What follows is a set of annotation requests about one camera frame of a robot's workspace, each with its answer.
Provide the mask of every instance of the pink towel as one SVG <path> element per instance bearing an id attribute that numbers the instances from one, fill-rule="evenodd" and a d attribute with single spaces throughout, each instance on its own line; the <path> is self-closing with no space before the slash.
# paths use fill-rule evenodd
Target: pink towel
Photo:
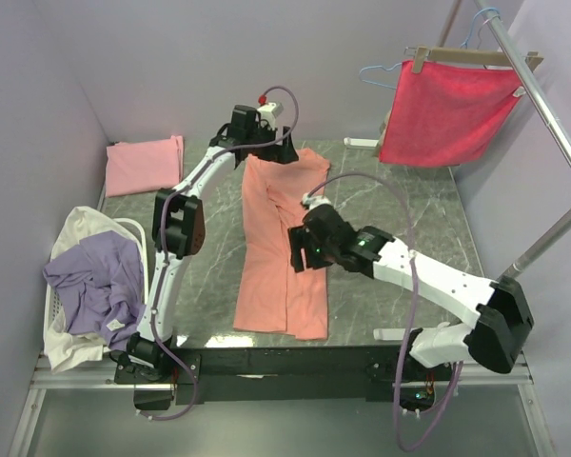
<path id="1" fill-rule="evenodd" d="M 184 139 L 181 136 L 109 146 L 106 196 L 172 188 L 182 181 L 183 155 Z"/>
<path id="2" fill-rule="evenodd" d="M 234 327 L 324 339 L 325 268 L 294 272 L 287 229 L 301 225 L 303 194 L 325 180 L 330 164 L 311 149 L 298 156 L 288 165 L 247 158 L 242 188 L 247 252 Z"/>
<path id="3" fill-rule="evenodd" d="M 403 62 L 380 160 L 416 167 L 479 159 L 519 102 L 513 70 Z"/>

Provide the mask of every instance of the marble table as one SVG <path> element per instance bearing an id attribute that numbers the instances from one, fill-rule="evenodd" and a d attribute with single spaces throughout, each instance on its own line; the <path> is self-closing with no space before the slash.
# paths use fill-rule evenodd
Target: marble table
<path id="1" fill-rule="evenodd" d="M 379 163 L 373 151 L 345 149 L 340 141 L 306 141 L 331 164 L 329 175 L 365 171 L 390 180 L 409 205 L 417 250 L 463 271 L 480 274 L 478 256 L 463 207 L 448 168 L 415 169 Z M 207 142 L 187 142 L 185 170 L 203 157 Z M 204 202 L 207 238 L 189 267 L 175 311 L 177 334 L 191 347 L 275 347 L 373 344 L 374 328 L 403 328 L 410 293 L 402 288 L 338 266 L 328 269 L 329 336 L 325 341 L 301 342 L 282 334 L 236 331 L 232 328 L 241 271 L 246 256 L 242 226 L 241 181 L 244 166 L 236 169 Z M 372 225 L 405 237 L 405 218 L 387 189 L 369 180 L 349 177 L 326 189 L 325 195 L 354 228 Z M 129 217 L 145 229 L 149 247 L 149 271 L 154 253 L 150 239 L 154 193 L 108 198 L 104 213 Z M 421 300 L 415 324 L 434 327 L 453 316 Z"/>

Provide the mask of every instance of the metal rod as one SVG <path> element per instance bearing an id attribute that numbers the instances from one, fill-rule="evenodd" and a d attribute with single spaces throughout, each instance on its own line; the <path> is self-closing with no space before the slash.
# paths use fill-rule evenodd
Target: metal rod
<path id="1" fill-rule="evenodd" d="M 440 38 L 438 38 L 438 47 L 444 46 L 446 43 L 446 39 L 450 34 L 451 29 L 453 28 L 453 24 L 455 23 L 455 18 L 457 17 L 457 13 L 459 12 L 459 8 L 461 7 L 461 3 L 463 0 L 455 0 L 453 2 L 452 7 L 450 7 L 450 11 L 448 12 L 448 16 L 446 16 L 446 22 L 444 22 L 444 27 L 440 32 Z"/>
<path id="2" fill-rule="evenodd" d="M 475 1 L 479 9 L 483 10 L 487 8 L 487 4 L 484 0 Z M 527 95 L 533 102 L 533 105 L 535 105 L 537 112 L 540 114 L 541 119 L 543 119 L 543 122 L 556 140 L 557 145 L 559 145 L 562 155 L 569 164 L 569 167 L 571 167 L 571 138 L 561 125 L 561 120 L 554 113 L 552 106 L 546 100 L 545 93 L 541 89 L 540 84 L 533 75 L 533 72 L 526 65 L 524 58 L 516 49 L 516 45 L 514 45 L 512 38 L 507 33 L 499 15 L 492 10 L 485 11 L 483 14 L 484 18 L 488 21 L 488 27 L 493 32 L 493 36 L 495 36 L 495 39 L 502 47 L 503 52 L 505 52 L 505 55 L 507 55 L 507 58 L 510 60 L 512 68 L 518 74 L 522 85 L 526 89 Z"/>
<path id="3" fill-rule="evenodd" d="M 529 265 L 535 262 L 544 252 L 552 247 L 562 236 L 571 229 L 571 209 L 557 221 L 548 231 L 537 240 L 531 248 L 521 255 L 503 272 L 502 276 L 518 277 Z"/>

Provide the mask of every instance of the purple garment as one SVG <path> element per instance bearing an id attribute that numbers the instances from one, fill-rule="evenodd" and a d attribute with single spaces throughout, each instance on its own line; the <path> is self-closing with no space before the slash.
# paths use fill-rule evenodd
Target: purple garment
<path id="1" fill-rule="evenodd" d="M 43 274 L 59 294 L 70 335 L 98 333 L 125 349 L 144 315 L 144 274 L 137 245 L 114 231 L 83 238 L 50 261 Z"/>

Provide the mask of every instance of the laundry basket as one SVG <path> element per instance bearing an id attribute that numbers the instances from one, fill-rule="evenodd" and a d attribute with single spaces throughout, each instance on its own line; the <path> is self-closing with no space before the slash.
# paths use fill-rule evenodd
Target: laundry basket
<path id="1" fill-rule="evenodd" d="M 123 226 L 129 233 L 135 236 L 135 243 L 137 248 L 140 250 L 140 257 L 142 258 L 142 266 L 144 271 L 144 303 L 148 301 L 148 258 L 146 251 L 146 234 L 142 226 L 132 219 L 128 218 L 115 218 L 115 222 L 118 222 Z M 53 320 L 57 316 L 57 313 L 61 309 L 61 301 L 59 300 L 59 295 L 51 286 L 47 286 L 47 299 L 45 301 L 45 322 L 43 326 L 43 341 L 45 340 L 47 330 L 52 324 Z M 104 352 L 109 352 L 108 347 L 104 347 Z"/>

